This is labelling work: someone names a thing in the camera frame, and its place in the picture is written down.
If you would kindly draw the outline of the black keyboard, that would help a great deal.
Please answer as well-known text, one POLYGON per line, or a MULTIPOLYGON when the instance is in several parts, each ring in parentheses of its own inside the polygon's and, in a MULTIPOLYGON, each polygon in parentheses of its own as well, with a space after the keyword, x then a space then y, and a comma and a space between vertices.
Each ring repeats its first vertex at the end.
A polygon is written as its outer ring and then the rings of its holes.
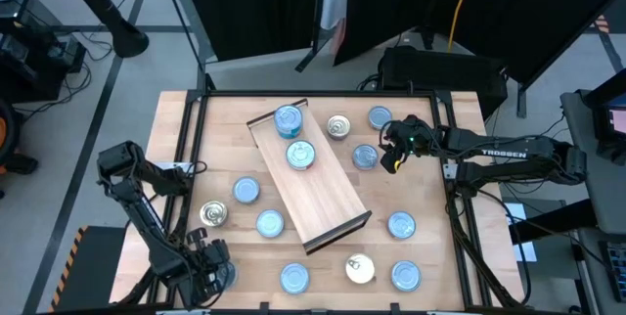
POLYGON ((607 276, 614 298, 626 303, 626 243, 600 241, 599 247, 609 268, 607 276))

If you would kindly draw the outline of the red-label silver seafood can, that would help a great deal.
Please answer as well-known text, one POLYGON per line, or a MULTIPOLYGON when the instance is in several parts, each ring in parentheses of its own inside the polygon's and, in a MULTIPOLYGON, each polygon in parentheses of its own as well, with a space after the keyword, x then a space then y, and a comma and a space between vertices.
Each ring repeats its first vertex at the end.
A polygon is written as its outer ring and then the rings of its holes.
POLYGON ((371 170, 378 163, 378 152, 375 147, 367 144, 357 146, 352 154, 352 161, 360 170, 371 170))

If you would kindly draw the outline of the black equipment rack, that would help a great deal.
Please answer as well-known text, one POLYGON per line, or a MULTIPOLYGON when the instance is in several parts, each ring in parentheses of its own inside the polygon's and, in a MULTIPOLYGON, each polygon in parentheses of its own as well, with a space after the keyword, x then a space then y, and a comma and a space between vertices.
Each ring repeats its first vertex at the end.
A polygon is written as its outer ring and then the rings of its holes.
POLYGON ((81 70, 86 48, 39 0, 0 0, 0 98, 11 104, 58 98, 81 70))

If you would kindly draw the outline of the can with white lid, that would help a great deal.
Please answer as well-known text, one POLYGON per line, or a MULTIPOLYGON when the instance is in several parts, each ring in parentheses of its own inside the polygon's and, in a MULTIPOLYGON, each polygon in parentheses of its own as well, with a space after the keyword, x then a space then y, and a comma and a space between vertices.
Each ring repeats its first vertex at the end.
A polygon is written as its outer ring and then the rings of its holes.
POLYGON ((355 253, 345 262, 347 277, 355 284, 367 284, 374 279, 375 265, 372 258, 363 253, 355 253))

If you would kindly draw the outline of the grey metal post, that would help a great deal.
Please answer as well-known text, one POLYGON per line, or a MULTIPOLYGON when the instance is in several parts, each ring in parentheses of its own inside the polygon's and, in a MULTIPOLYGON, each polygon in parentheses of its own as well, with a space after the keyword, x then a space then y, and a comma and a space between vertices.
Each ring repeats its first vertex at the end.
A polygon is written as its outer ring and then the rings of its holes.
POLYGON ((214 81, 206 70, 208 62, 214 59, 215 53, 194 1, 172 0, 172 3, 198 65, 197 88, 205 92, 215 90, 214 81))

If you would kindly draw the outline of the green-label silver tuna can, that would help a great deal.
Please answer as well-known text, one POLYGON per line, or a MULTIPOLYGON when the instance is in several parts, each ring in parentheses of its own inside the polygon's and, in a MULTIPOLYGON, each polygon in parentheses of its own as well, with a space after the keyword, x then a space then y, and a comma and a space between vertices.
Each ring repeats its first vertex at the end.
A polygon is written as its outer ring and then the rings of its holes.
POLYGON ((368 112, 368 121, 372 128, 381 130, 392 120, 391 111, 383 106, 374 106, 368 112))
POLYGON ((308 289, 310 277, 307 268, 301 263, 290 263, 281 271, 280 284, 286 293, 305 293, 308 289))

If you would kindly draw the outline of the silver-lid seafood can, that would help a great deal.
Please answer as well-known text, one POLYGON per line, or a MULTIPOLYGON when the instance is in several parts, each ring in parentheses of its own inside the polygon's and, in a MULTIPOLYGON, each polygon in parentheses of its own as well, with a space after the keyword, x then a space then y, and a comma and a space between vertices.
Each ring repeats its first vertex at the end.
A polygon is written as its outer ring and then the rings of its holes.
POLYGON ((239 203, 254 203, 260 195, 260 184, 254 177, 241 177, 234 183, 232 195, 239 203))
POLYGON ((297 140, 288 145, 286 158, 288 165, 292 169, 303 171, 313 165, 316 152, 312 144, 308 141, 297 140))
POLYGON ((413 292, 421 284, 419 267, 410 260, 396 262, 391 269, 391 283, 401 292, 413 292))
POLYGON ((294 105, 281 106, 274 112, 274 124, 281 137, 296 138, 303 126, 302 112, 294 105))
POLYGON ((236 266, 228 261, 221 264, 216 272, 216 278, 220 283, 220 286, 227 291, 235 285, 238 280, 238 271, 236 266))
POLYGON ((256 219, 256 230, 264 238, 276 238, 284 230, 285 221, 280 211, 265 209, 256 219))
POLYGON ((387 219, 387 231, 395 239, 411 238, 415 234, 416 228, 415 219, 406 211, 393 212, 387 219))

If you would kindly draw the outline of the black equipment case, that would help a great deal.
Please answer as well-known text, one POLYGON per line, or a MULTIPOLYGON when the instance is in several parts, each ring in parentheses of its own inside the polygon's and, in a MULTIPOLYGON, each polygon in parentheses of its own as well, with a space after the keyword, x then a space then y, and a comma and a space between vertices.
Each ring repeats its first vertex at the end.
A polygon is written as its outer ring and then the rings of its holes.
POLYGON ((378 64, 380 90, 447 90, 475 92, 486 119, 508 98, 500 62, 486 57, 387 48, 378 64))

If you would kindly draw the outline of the black floor beam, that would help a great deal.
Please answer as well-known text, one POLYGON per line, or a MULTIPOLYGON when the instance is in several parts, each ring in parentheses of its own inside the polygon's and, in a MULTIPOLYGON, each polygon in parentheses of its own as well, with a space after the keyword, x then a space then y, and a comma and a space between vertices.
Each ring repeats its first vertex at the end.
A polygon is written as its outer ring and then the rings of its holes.
POLYGON ((562 206, 550 212, 518 220, 509 226, 514 245, 539 240, 549 235, 579 228, 597 227, 598 220, 590 200, 562 206))

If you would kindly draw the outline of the orange and black machine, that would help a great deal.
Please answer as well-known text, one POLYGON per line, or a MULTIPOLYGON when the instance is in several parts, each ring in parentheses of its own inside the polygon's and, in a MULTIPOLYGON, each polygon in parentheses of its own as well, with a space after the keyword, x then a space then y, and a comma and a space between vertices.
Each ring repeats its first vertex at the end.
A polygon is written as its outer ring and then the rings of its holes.
POLYGON ((0 97, 0 174, 32 174, 38 161, 19 151, 23 116, 0 97))

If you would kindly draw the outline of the blue and red tin can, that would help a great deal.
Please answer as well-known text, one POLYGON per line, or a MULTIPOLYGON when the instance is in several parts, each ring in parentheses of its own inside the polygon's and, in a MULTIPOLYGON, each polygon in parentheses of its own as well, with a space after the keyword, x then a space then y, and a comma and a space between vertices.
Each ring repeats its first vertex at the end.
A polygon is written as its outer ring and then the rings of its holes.
POLYGON ((220 201, 206 202, 200 209, 201 222, 212 228, 218 228, 225 224, 228 217, 227 206, 220 201))

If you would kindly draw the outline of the black pole stand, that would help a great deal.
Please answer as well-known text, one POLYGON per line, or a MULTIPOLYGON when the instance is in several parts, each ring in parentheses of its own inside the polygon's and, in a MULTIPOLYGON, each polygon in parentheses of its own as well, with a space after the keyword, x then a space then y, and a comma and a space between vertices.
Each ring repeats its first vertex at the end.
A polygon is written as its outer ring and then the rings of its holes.
POLYGON ((112 47, 119 57, 135 57, 148 48, 148 36, 125 19, 112 0, 83 1, 112 35, 112 47))

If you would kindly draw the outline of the wooden shelf with black frame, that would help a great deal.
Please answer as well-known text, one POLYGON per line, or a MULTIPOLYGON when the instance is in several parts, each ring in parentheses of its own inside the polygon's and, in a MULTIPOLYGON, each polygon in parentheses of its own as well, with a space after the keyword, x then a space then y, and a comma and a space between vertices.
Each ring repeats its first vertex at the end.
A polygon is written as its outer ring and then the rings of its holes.
POLYGON ((372 212, 365 208, 335 153, 308 107, 302 112, 303 128, 297 136, 312 145, 312 166, 296 170, 288 164, 291 141, 281 137, 274 114, 266 113, 246 123, 261 152, 306 253, 311 254, 364 227, 372 212))

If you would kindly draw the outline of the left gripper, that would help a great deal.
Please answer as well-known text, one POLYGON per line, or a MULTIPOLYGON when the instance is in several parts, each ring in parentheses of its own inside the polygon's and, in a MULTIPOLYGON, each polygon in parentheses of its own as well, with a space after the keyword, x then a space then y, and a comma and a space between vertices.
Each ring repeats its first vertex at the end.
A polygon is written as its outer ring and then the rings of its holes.
POLYGON ((204 227, 189 232, 187 243, 194 248, 190 251, 192 270, 191 302, 204 305, 211 300, 213 305, 226 291, 229 270, 230 251, 223 239, 206 242, 208 233, 204 227))

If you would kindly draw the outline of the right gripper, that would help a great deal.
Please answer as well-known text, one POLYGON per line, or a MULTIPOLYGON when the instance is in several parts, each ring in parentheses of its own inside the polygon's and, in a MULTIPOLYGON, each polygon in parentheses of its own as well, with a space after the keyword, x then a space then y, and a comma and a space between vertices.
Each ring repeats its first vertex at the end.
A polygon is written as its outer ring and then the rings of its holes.
POLYGON ((413 114, 403 120, 392 119, 381 130, 379 144, 385 145, 385 153, 380 159, 382 167, 395 174, 402 158, 432 156, 435 151, 435 135, 429 125, 413 114))

